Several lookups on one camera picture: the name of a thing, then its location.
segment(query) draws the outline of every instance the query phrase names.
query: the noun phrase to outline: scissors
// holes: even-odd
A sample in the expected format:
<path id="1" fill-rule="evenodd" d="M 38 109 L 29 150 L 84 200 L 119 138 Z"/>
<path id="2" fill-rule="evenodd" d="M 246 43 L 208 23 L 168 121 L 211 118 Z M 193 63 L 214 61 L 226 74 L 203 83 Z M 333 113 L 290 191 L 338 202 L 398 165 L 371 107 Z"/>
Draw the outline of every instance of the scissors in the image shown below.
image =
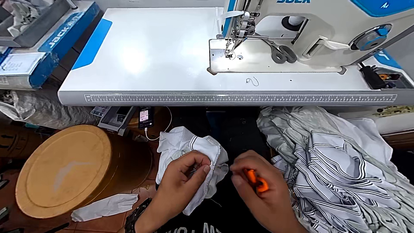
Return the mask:
<path id="1" fill-rule="evenodd" d="M 262 39 L 272 49 L 272 60 L 277 64 L 284 64 L 286 61 L 295 63 L 298 60 L 295 52 L 286 45 L 277 45 L 271 40 Z"/>
<path id="2" fill-rule="evenodd" d="M 269 185 L 267 184 L 266 180 L 258 177 L 254 170 L 244 169 L 243 172 L 249 180 L 250 185 L 252 187 L 255 187 L 257 192 L 265 192 L 269 190 Z"/>

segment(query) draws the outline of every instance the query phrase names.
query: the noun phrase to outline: white table top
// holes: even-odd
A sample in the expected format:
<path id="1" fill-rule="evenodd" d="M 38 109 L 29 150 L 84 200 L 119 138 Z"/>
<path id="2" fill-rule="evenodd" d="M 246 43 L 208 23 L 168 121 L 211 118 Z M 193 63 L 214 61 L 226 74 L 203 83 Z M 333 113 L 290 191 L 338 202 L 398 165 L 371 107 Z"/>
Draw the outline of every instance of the white table top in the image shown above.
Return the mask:
<path id="1" fill-rule="evenodd" d="M 70 71 L 66 91 L 370 90 L 356 66 L 338 73 L 207 72 L 222 8 L 108 9 L 112 25 L 93 62 Z M 246 83 L 256 78 L 259 85 Z"/>

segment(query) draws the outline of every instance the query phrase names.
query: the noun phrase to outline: orange seam ripper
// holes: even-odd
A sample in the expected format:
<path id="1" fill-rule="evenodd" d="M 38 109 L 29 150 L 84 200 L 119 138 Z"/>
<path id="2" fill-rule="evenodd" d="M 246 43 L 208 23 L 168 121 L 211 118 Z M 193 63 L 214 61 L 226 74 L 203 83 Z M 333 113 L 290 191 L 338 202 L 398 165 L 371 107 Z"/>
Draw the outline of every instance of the orange seam ripper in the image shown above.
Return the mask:
<path id="1" fill-rule="evenodd" d="M 243 169 L 243 171 L 247 179 L 249 180 L 250 184 L 253 187 L 256 187 L 257 192 L 265 192 L 269 190 L 269 185 L 267 184 L 266 180 L 261 177 L 257 177 L 256 172 L 254 170 Z"/>

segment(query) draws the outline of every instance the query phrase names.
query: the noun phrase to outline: gray scissors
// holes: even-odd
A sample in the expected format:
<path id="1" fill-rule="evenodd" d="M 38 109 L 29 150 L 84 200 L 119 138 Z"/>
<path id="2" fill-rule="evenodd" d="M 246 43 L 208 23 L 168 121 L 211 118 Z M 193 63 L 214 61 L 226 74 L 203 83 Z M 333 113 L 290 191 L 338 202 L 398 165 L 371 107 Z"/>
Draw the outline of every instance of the gray scissors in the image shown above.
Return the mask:
<path id="1" fill-rule="evenodd" d="M 277 64 L 284 64 L 286 61 L 289 63 L 295 63 L 298 60 L 295 52 L 286 45 L 277 45 L 271 40 L 262 39 L 266 42 L 270 48 L 272 48 L 272 59 Z"/>

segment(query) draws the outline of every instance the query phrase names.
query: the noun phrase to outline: smartphone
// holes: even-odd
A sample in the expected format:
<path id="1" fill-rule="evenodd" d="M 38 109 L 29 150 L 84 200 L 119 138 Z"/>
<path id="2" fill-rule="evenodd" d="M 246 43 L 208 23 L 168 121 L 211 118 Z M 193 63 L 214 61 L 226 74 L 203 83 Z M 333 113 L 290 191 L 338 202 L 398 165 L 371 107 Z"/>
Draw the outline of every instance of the smartphone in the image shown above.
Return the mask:
<path id="1" fill-rule="evenodd" d="M 140 115 L 138 129 L 144 129 L 154 126 L 154 107 L 139 107 Z"/>

